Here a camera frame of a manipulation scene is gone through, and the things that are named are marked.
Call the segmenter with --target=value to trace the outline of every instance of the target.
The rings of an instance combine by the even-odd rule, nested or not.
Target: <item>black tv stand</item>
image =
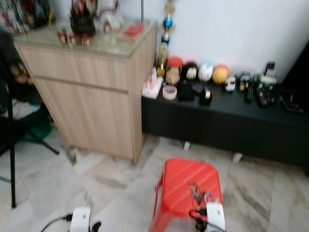
[[[194,101],[142,97],[144,133],[213,146],[244,155],[309,168],[309,113],[286,112],[281,104],[261,109],[244,93],[210,84],[210,106]]]

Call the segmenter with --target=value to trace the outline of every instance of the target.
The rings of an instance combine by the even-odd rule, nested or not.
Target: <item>red plastic stool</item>
[[[193,197],[189,182],[194,181],[200,191],[212,192],[222,203],[218,171],[208,163],[171,159],[156,186],[154,217],[149,232],[163,232],[173,218],[190,219]]]

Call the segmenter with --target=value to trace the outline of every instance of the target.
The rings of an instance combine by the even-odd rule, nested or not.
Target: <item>electrical cord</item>
[[[73,217],[73,214],[68,214],[68,215],[63,216],[63,217],[57,217],[57,218],[55,218],[54,220],[51,220],[51,221],[43,228],[43,230],[41,230],[41,232],[45,231],[45,230],[47,229],[47,227],[49,227],[51,224],[53,224],[53,223],[56,222],[56,221],[60,221],[60,220],[72,221],[72,217]]]

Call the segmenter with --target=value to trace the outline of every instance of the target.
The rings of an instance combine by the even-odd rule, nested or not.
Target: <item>jar with red lid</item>
[[[180,81],[183,68],[183,59],[180,57],[169,57],[166,69],[166,83],[172,86]]]

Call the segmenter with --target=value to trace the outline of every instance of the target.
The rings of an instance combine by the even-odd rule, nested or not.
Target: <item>marble floor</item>
[[[296,167],[244,157],[232,163],[229,152],[149,136],[137,166],[104,154],[75,151],[72,163],[57,130],[46,139],[62,152],[16,145],[18,207],[11,209],[10,185],[0,182],[0,232],[39,232],[50,220],[77,206],[90,206],[102,232],[147,232],[154,187],[166,160],[211,163],[219,171],[229,232],[309,232],[309,178]],[[0,175],[9,175],[9,155],[0,158]],[[47,232],[67,232],[58,222]],[[175,220],[169,232],[194,232],[192,222]]]

